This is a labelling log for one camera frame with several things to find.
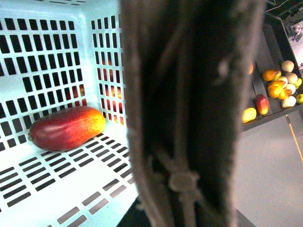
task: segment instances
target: plastic crate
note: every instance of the plastic crate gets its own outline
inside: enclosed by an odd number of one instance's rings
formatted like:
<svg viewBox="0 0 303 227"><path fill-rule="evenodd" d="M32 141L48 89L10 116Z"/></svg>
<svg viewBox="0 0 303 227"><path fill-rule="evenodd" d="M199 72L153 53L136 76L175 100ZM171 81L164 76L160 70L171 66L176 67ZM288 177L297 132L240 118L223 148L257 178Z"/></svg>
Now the plastic crate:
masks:
<svg viewBox="0 0 303 227"><path fill-rule="evenodd" d="M116 226L137 196L119 2L0 0L0 14L0 226ZM27 141L35 120L76 105L106 130L63 153Z"/></svg>

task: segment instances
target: crate slot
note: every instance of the crate slot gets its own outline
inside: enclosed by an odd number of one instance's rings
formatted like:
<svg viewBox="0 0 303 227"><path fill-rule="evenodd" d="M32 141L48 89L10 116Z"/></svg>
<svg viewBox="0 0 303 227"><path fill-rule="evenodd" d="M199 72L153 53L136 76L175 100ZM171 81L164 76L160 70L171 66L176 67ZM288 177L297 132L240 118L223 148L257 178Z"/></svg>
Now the crate slot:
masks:
<svg viewBox="0 0 303 227"><path fill-rule="evenodd" d="M26 165L28 163L31 163L31 162L35 161L35 160L37 160L37 157L30 158L30 159L28 159L28 160L26 160L24 162L19 163L19 166L24 166L24 165Z"/></svg>
<svg viewBox="0 0 303 227"><path fill-rule="evenodd" d="M64 177L66 177L68 174L71 174L71 173L74 172L74 171L76 171L76 168L71 168L71 169L69 169L68 171L66 171L66 172L64 172L64 173L62 173L62 174L60 174L59 177L60 177L60 178L64 178Z"/></svg>
<svg viewBox="0 0 303 227"><path fill-rule="evenodd" d="M100 192L96 192L96 193L92 194L91 196L89 196L86 200L84 200L84 201L82 202L82 204L83 204L84 206L87 206L87 205L89 205L90 203L92 203L95 199L97 199L100 195L101 195Z"/></svg>
<svg viewBox="0 0 303 227"><path fill-rule="evenodd" d="M30 177L32 177L32 176L35 176L35 175L37 175L37 174L43 172L44 170L46 170L45 167L42 167L42 168L40 168L40 169L37 169L37 170L31 172L30 174L27 174L27 177L30 178Z"/></svg>
<svg viewBox="0 0 303 227"><path fill-rule="evenodd" d="M120 187L118 187L116 190L114 190L112 193L110 193L110 196L112 198L116 197L117 195L119 195L121 192L123 192L126 189L125 185L121 185Z"/></svg>
<svg viewBox="0 0 303 227"><path fill-rule="evenodd" d="M97 157L101 157L101 156L105 155L105 154L108 153L108 152L109 152L109 150L106 149L106 150L104 150L104 151L102 151L102 152L96 154L96 156L97 156Z"/></svg>
<svg viewBox="0 0 303 227"><path fill-rule="evenodd" d="M27 187L26 187L25 185L20 186L20 187L18 187L18 188L16 188L16 189L12 190L11 192L8 192L8 193L4 194L4 195L3 195L3 198L4 198L4 199L7 199L7 198L9 198L9 197L11 197L11 196L17 194L18 192L20 192L20 191L22 191L22 190L24 190L24 189L26 189L26 188L27 188Z"/></svg>
<svg viewBox="0 0 303 227"><path fill-rule="evenodd" d="M89 212L91 214L95 214L97 213L102 207L104 207L106 204L108 204L108 200L107 199L103 199L100 202L98 202L95 206L93 206L92 208L89 209Z"/></svg>
<svg viewBox="0 0 303 227"><path fill-rule="evenodd" d="M21 202L22 200L28 198L29 196L31 196L30 192L27 192L21 196L19 196L18 198L15 198L14 200L10 201L7 203L8 207L14 206L15 204L17 204L18 202Z"/></svg>
<svg viewBox="0 0 303 227"><path fill-rule="evenodd" d="M115 180L111 181L110 183L108 183L107 185L105 185L103 187L103 190L104 191L108 191L109 189L111 189L112 187L114 187L117 183L119 183L119 180L115 179Z"/></svg>
<svg viewBox="0 0 303 227"><path fill-rule="evenodd" d="M5 186L2 186L0 187L0 192L4 191L4 190L7 190L8 188L12 187L12 186L15 186L16 184L22 182L21 178L15 180L15 181L12 181L10 182L9 184L5 185Z"/></svg>
<svg viewBox="0 0 303 227"><path fill-rule="evenodd" d="M32 164L32 165L30 165L30 166L28 166L28 167L26 167L26 168L24 168L22 170L23 170L23 172L27 172L28 170L31 170L31 169L33 169L33 168L35 168L35 167L37 167L37 166L39 166L41 164L42 164L41 162L36 162L35 164Z"/></svg>
<svg viewBox="0 0 303 227"><path fill-rule="evenodd" d="M68 211L66 214L64 214L60 218L58 218L57 219L58 223L61 225L62 223L64 223L68 219L70 219L72 216L74 216L75 214L77 214L79 211L80 210L79 210L78 207L74 207L73 209L71 209L70 211Z"/></svg>
<svg viewBox="0 0 303 227"><path fill-rule="evenodd" d="M55 168L54 171L57 173L63 169L65 169L66 167L70 166L71 164L68 162L68 163L65 163L63 164L62 166L58 167L58 168Z"/></svg>
<svg viewBox="0 0 303 227"><path fill-rule="evenodd" d="M51 175L50 173L43 174L42 176L40 176L40 177L38 177L38 178L32 180L31 183L32 183L32 184L36 184L36 183L38 183L39 181L41 181L41 180L43 180L43 179L49 177L50 175Z"/></svg>
<svg viewBox="0 0 303 227"><path fill-rule="evenodd" d="M79 166L83 167L83 166L87 165L88 163L91 163L93 160L94 159L91 157L91 158L85 160L84 162L80 163Z"/></svg>
<svg viewBox="0 0 303 227"><path fill-rule="evenodd" d="M70 223L67 227L78 227L79 225L81 225L86 220L87 220L87 217L84 216L84 215L81 215L75 221L73 221L72 223Z"/></svg>
<svg viewBox="0 0 303 227"><path fill-rule="evenodd" d="M15 176L18 176L18 173L13 173L13 174L10 174L10 175L0 179L0 184L14 178Z"/></svg>

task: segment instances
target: fruit tray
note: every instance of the fruit tray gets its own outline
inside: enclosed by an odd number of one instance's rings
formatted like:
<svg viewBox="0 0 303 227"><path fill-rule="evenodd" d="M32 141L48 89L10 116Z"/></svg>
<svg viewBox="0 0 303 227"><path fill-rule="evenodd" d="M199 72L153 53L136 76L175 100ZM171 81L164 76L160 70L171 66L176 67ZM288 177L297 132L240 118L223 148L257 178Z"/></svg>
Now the fruit tray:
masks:
<svg viewBox="0 0 303 227"><path fill-rule="evenodd" d="M281 100L268 96L268 82L262 79L262 72L277 69L280 70L283 75L284 72L281 69L281 64L286 60L294 63L292 73L295 73L298 78L302 78L293 50L288 42L282 20L279 17L266 13L259 39L258 52L253 61L254 71L251 74L253 78L247 108L255 107L254 100L256 95L263 94L268 98L269 110L266 115L262 116L257 114L255 120L244 124L244 131L303 108L303 105L296 104L292 108L284 109L281 106ZM300 93L303 93L303 86L300 86L293 95L296 96Z"/></svg>

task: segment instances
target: gray fabric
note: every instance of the gray fabric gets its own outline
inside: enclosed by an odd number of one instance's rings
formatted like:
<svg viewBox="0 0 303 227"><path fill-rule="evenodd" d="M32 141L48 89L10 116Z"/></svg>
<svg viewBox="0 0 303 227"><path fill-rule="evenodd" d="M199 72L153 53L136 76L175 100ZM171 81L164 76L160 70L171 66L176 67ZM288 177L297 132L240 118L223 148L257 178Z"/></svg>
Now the gray fabric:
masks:
<svg viewBox="0 0 303 227"><path fill-rule="evenodd" d="M264 2L122 0L121 6L128 138L141 207L153 227L185 226L159 156L167 163L183 149L199 175L197 226L235 226L235 143ZM184 89L177 89L180 81Z"/></svg>

